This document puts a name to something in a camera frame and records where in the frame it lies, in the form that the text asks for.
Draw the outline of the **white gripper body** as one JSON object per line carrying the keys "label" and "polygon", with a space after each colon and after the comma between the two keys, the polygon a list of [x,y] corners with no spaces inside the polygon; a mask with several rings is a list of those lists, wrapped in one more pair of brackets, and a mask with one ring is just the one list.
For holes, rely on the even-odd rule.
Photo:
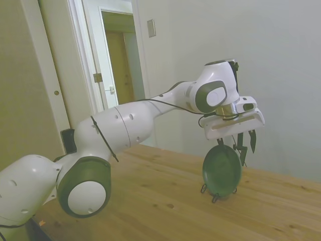
{"label": "white gripper body", "polygon": [[240,114],[232,120],[224,120],[222,117],[211,116],[202,119],[202,127],[207,140],[220,139],[255,130],[265,125],[262,112],[254,109]]}

